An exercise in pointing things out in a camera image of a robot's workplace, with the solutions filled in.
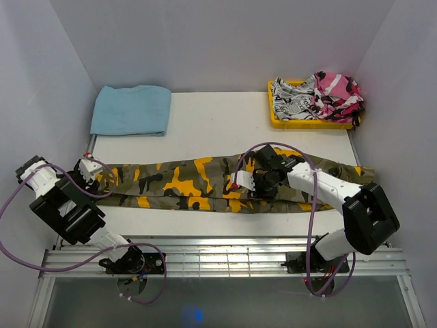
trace blue towel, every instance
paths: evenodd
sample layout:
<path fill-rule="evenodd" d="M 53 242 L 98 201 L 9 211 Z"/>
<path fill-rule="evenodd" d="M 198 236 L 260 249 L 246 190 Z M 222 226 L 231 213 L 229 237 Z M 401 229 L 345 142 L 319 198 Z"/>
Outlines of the blue towel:
<path fill-rule="evenodd" d="M 92 135 L 165 135 L 171 92 L 139 85 L 131 89 L 105 86 L 94 105 Z"/>

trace blue light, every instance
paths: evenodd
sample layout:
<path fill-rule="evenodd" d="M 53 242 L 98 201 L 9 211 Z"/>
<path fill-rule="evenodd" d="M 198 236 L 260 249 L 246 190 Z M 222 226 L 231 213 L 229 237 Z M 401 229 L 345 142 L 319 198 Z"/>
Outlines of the blue light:
<path fill-rule="evenodd" d="M 202 319 L 203 319 L 202 311 L 199 310 L 199 309 L 196 309 L 196 321 L 197 321 L 198 323 L 201 323 L 201 322 L 202 322 Z"/>
<path fill-rule="evenodd" d="M 203 322 L 203 312 L 197 306 L 187 306 L 181 311 L 181 321 L 185 328 L 200 327 Z"/>

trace yellow camouflage fabric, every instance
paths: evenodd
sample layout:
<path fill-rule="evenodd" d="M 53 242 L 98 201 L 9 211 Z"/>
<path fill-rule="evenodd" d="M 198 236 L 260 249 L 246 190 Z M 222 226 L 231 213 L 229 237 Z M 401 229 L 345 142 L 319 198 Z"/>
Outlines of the yellow camouflage fabric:
<path fill-rule="evenodd" d="M 299 155 L 290 150 L 275 148 L 278 154 Z M 259 168 L 254 152 L 244 159 L 242 169 L 252 172 Z M 111 197 L 99 205 L 171 210 L 208 210 L 234 213 L 301 213 L 311 210 L 312 197 L 303 191 L 279 187 L 276 200 L 250 199 L 246 189 L 231 188 L 231 173 L 241 154 L 205 157 L 189 161 L 158 164 L 112 164 L 117 186 Z M 311 156 L 314 165 L 342 180 L 366 185 L 373 181 L 373 170 L 354 167 Z M 100 191 L 108 192 L 114 180 L 107 170 L 98 176 Z M 318 202 L 317 210 L 330 209 Z"/>

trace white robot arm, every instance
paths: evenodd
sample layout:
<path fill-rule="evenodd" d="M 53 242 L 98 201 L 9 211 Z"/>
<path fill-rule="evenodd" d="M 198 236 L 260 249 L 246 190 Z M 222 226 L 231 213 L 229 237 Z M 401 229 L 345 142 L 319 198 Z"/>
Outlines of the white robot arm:
<path fill-rule="evenodd" d="M 52 167 L 37 169 L 46 163 L 44 158 L 35 156 L 16 170 L 19 182 L 35 172 L 27 182 L 36 195 L 30 209 L 72 245 L 80 242 L 99 249 L 113 247 L 106 253 L 108 258 L 99 262 L 107 273 L 141 271 L 145 265 L 142 251 L 135 246 L 115 248 L 130 241 L 108 230 L 103 220 L 104 213 L 94 200 L 81 193 L 64 175 L 57 174 Z M 80 188 L 94 194 L 98 189 L 96 174 L 101 171 L 100 164 L 84 158 L 68 173 Z"/>
<path fill-rule="evenodd" d="M 248 172 L 237 181 L 252 190 L 254 198 L 274 199 L 279 185 L 314 195 L 314 171 L 302 157 L 285 158 L 276 154 L 271 146 L 258 150 L 254 157 L 262 166 L 262 173 L 254 172 L 245 185 L 243 181 Z M 356 251 L 370 255 L 399 229 L 399 221 L 378 184 L 362 186 L 325 172 L 316 174 L 317 198 L 338 210 L 344 221 L 343 229 L 325 234 L 312 244 L 311 258 L 316 265 L 322 267 L 326 262 Z"/>

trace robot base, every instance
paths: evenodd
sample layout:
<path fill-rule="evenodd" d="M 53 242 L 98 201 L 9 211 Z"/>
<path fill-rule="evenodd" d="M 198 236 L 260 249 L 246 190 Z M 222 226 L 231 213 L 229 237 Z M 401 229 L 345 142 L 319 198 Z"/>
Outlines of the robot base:
<path fill-rule="evenodd" d="M 141 261 L 141 264 L 138 265 L 136 268 L 129 268 L 129 269 L 120 269 L 113 270 L 112 264 L 113 262 L 108 259 L 104 258 L 99 261 L 99 265 L 101 267 L 106 268 L 105 273 L 108 275 L 132 275 L 132 274 L 138 274 L 141 273 L 141 270 L 145 268 L 147 270 L 148 275 L 162 275 L 164 274 L 164 264 L 161 260 L 161 257 L 159 253 L 142 253 L 142 257 L 144 258 L 144 262 Z"/>
<path fill-rule="evenodd" d="M 286 262 L 281 264 L 282 267 L 287 267 L 288 273 L 305 273 L 307 271 L 307 261 L 305 258 L 305 251 L 290 251 L 285 254 Z M 324 262 L 315 262 L 311 261 L 311 272 L 312 273 L 325 273 L 332 266 L 334 269 L 337 268 L 337 265 L 341 262 L 342 257 L 335 258 L 331 261 Z M 339 273 L 347 273 L 349 272 L 349 264 L 346 260 L 340 268 Z"/>

